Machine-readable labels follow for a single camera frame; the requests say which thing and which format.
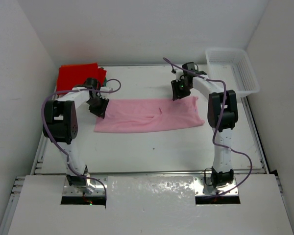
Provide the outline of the red t shirt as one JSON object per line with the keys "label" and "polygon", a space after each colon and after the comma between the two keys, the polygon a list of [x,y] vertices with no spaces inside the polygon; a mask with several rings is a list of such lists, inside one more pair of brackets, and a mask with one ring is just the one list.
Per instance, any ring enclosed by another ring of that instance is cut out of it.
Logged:
{"label": "red t shirt", "polygon": [[104,85],[107,71],[97,63],[62,65],[58,69],[56,91],[71,90],[77,85],[83,85],[88,78],[95,79],[97,88]]}

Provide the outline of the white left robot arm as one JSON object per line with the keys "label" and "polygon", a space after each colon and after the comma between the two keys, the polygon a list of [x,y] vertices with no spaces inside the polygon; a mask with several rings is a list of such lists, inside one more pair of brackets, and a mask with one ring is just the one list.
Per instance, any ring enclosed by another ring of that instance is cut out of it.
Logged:
{"label": "white left robot arm", "polygon": [[78,134],[77,108],[86,103],[91,114],[105,118],[109,99],[101,96],[100,82],[87,78],[84,84],[75,86],[59,99],[47,99],[43,104],[43,133],[58,148],[66,165],[66,177],[70,186],[91,188],[92,182],[86,164],[80,159],[74,139]]}

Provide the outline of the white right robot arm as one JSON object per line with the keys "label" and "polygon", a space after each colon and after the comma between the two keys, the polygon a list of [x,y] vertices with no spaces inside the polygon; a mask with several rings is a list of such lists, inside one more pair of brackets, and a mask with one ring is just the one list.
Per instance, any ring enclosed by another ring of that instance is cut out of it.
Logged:
{"label": "white right robot arm", "polygon": [[180,67],[172,65],[172,68],[182,70],[182,74],[171,82],[174,101],[189,96],[191,89],[199,91],[208,100],[207,119],[213,130],[212,142],[215,146],[209,186],[217,188],[232,183],[231,137],[238,121],[235,91],[228,90],[222,80],[210,79],[207,73],[197,69],[194,62]]}

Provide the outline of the pink t shirt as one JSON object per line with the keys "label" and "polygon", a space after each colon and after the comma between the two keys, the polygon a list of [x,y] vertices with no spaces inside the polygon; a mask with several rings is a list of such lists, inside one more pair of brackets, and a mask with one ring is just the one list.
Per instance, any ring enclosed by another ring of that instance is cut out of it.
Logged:
{"label": "pink t shirt", "polygon": [[97,133],[149,133],[198,127],[205,124],[198,114],[196,96],[173,101],[155,99],[110,100],[105,118],[97,118]]}

